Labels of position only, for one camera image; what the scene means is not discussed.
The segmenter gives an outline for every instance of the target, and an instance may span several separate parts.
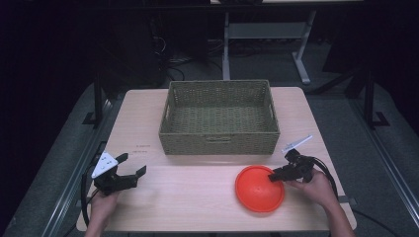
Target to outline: metal stand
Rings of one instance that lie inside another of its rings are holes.
[[[230,80],[230,67],[228,61],[229,39],[301,39],[299,50],[293,52],[293,61],[298,70],[302,84],[309,84],[302,55],[307,45],[311,26],[316,11],[311,11],[306,22],[297,23],[229,23],[228,12],[225,13],[224,22],[224,54],[222,56],[222,79]]]
[[[84,118],[83,124],[93,124],[93,128],[96,129],[102,121],[102,88],[99,75],[96,76],[93,83],[94,94],[95,94],[95,112],[88,113]]]

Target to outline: table leg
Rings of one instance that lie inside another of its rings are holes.
[[[304,64],[302,63],[302,54],[304,53],[305,46],[307,45],[308,37],[310,36],[311,27],[314,21],[316,11],[311,11],[308,16],[307,22],[305,23],[304,32],[301,38],[301,46],[299,50],[293,52],[293,62],[295,63],[296,69],[298,70],[299,77],[301,78],[302,84],[310,84],[310,79],[305,70]]]

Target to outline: wooden table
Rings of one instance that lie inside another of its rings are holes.
[[[285,185],[285,198],[273,212],[245,208],[234,182],[249,165],[275,169],[288,164],[281,149],[312,134],[297,150],[321,159],[338,188],[341,183],[330,160],[307,100],[299,88],[271,88],[281,135],[273,155],[166,156],[158,129],[167,89],[135,90],[125,100],[106,151],[114,157],[128,153],[119,175],[131,175],[143,165],[147,173],[138,187],[123,191],[107,230],[128,232],[225,232],[328,230],[323,209],[298,190]],[[342,203],[353,228],[357,222],[348,203]],[[80,216],[77,228],[86,229]]]

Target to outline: dark floor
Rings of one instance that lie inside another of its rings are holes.
[[[304,91],[313,90],[339,76],[322,72],[322,66],[330,46],[327,43],[308,45],[303,62],[312,82],[303,86],[293,65],[291,52],[299,42],[262,43],[261,50],[246,57],[231,57],[231,79],[269,79],[271,86],[296,86]],[[174,65],[178,70],[169,70],[175,80],[221,79],[220,56],[211,58],[212,63],[190,62]],[[307,96],[308,102],[339,174],[342,186],[354,209],[371,216],[399,236],[419,236],[417,223],[403,202],[391,172],[382,161],[382,150],[377,149],[375,137],[379,138],[385,153],[388,153],[405,183],[415,197],[419,195],[416,185],[419,176],[419,138],[403,116],[397,111],[391,97],[376,86],[375,111],[383,112],[390,126],[377,127],[375,131],[365,126],[359,108],[363,95],[355,100],[344,96],[348,82],[337,85],[322,95]],[[93,112],[93,87],[87,87],[69,115],[60,134],[37,177],[16,211],[4,236],[62,236],[75,223],[79,213],[78,182],[71,180],[77,173],[80,157],[91,157],[101,141],[106,141],[113,122],[123,102],[121,93],[105,108],[105,119],[98,129],[82,124],[87,113]],[[379,225],[356,215],[357,236],[393,236]],[[82,236],[73,230],[69,236]],[[106,236],[206,236],[197,233],[107,233]],[[267,233],[218,233],[217,236],[269,236]],[[282,233],[282,236],[327,236],[327,233]]]

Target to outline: black cable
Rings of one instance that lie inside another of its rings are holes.
[[[81,187],[80,187],[80,202],[81,202],[81,212],[83,215],[84,222],[86,223],[86,226],[89,226],[89,215],[87,214],[87,200],[86,200],[86,182],[87,182],[87,173],[89,172],[90,168],[92,168],[93,165],[90,164],[86,170],[84,171],[84,174],[81,177]]]
[[[333,179],[333,176],[330,174],[329,170],[327,169],[326,165],[319,159],[314,158],[313,163],[315,165],[317,165],[326,175],[327,179],[329,179],[330,184],[332,186],[333,192],[335,193],[336,198],[338,198],[338,193],[337,193],[337,189],[336,189],[336,183],[335,180]],[[386,225],[382,224],[381,222],[377,221],[376,219],[368,216],[367,214],[364,214],[356,209],[352,208],[352,211],[354,211],[355,213],[363,216],[366,219],[369,219],[370,221],[374,222],[375,224],[381,226],[383,229],[385,229],[386,231],[388,231],[389,233],[391,233],[392,235],[394,235],[395,237],[400,237],[400,235],[398,235],[397,233],[395,233],[393,230],[391,230],[390,228],[388,228]]]
[[[92,197],[89,198],[89,200],[87,201],[87,203],[90,203],[90,201],[93,199],[93,197],[99,192],[99,190],[96,190],[93,192]],[[74,223],[70,229],[68,229],[68,231],[63,235],[63,237],[67,237],[77,226],[77,222]]]
[[[390,228],[388,228],[386,225],[384,225],[384,224],[382,224],[381,222],[377,221],[376,219],[374,219],[374,218],[370,217],[369,215],[364,214],[364,213],[362,213],[362,212],[360,212],[360,211],[358,211],[358,210],[355,210],[355,209],[353,209],[353,208],[352,208],[352,211],[354,211],[355,213],[357,213],[357,214],[359,214],[359,215],[361,215],[361,216],[365,217],[366,219],[368,219],[368,220],[370,220],[370,221],[374,222],[375,224],[377,224],[377,225],[381,226],[383,229],[385,229],[386,231],[390,232],[390,233],[391,233],[392,235],[394,235],[395,237],[401,237],[400,235],[398,235],[397,233],[395,233],[393,230],[391,230]]]
[[[330,185],[332,186],[332,190],[333,190],[333,193],[335,194],[335,197],[336,198],[339,198],[339,196],[338,196],[338,190],[336,188],[335,179],[333,179],[333,176],[330,174],[329,169],[327,169],[327,166],[322,161],[320,161],[317,158],[314,158],[312,160],[312,162],[316,166],[318,166],[321,169],[321,171],[323,171],[323,173],[326,175],[327,179],[329,180]]]

